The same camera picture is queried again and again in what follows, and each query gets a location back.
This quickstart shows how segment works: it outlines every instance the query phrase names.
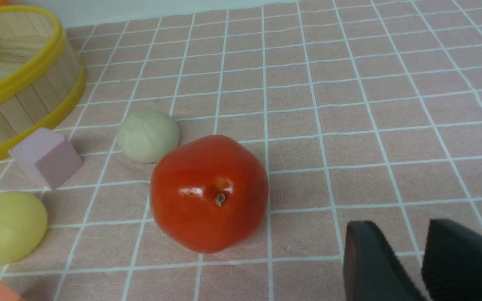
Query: red tomato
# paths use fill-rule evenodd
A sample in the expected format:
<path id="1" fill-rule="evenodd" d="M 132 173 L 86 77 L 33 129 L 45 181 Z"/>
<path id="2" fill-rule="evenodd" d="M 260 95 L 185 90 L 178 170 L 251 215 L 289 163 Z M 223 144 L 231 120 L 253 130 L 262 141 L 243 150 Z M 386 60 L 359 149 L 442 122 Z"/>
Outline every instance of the red tomato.
<path id="1" fill-rule="evenodd" d="M 222 135 L 174 149 L 151 176 L 155 222 L 199 253 L 222 251 L 253 234 L 268 196 L 267 174 L 256 156 Z"/>

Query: white wall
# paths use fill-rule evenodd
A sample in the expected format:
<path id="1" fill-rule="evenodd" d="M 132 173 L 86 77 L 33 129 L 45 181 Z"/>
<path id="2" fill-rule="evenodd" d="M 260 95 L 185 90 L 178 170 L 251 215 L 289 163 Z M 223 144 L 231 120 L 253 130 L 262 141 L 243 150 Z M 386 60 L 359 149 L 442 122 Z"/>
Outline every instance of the white wall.
<path id="1" fill-rule="evenodd" d="M 96 25 L 164 15 L 183 15 L 227 8 L 251 8 L 294 0 L 13 0 L 45 8 L 65 27 Z"/>

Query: pink cube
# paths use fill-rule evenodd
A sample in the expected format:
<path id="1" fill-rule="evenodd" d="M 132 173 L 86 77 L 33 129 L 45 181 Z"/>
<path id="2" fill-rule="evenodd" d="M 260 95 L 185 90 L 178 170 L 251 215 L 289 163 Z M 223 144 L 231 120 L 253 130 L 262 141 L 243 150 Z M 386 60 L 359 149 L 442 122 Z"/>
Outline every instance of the pink cube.
<path id="1" fill-rule="evenodd" d="M 72 144 L 60 133 L 39 128 L 8 154 L 34 181 L 54 190 L 82 165 Z"/>

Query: yellow bun toy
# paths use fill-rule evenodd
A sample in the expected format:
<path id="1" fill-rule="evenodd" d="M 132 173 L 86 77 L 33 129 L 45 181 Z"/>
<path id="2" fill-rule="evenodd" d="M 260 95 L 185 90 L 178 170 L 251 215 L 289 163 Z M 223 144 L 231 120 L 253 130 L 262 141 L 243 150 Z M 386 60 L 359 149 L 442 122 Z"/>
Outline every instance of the yellow bun toy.
<path id="1" fill-rule="evenodd" d="M 48 213 L 38 198 L 19 191 L 0 193 L 0 265 L 31 253 L 47 227 Z"/>

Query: wooden basket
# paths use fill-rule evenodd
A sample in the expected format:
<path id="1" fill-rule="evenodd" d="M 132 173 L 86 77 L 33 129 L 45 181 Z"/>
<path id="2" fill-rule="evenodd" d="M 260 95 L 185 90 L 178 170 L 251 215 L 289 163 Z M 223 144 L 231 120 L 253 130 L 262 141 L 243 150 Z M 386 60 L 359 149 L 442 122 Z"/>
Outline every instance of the wooden basket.
<path id="1" fill-rule="evenodd" d="M 57 18 L 0 7 L 0 160 L 37 128 L 55 128 L 84 93 L 85 71 Z"/>

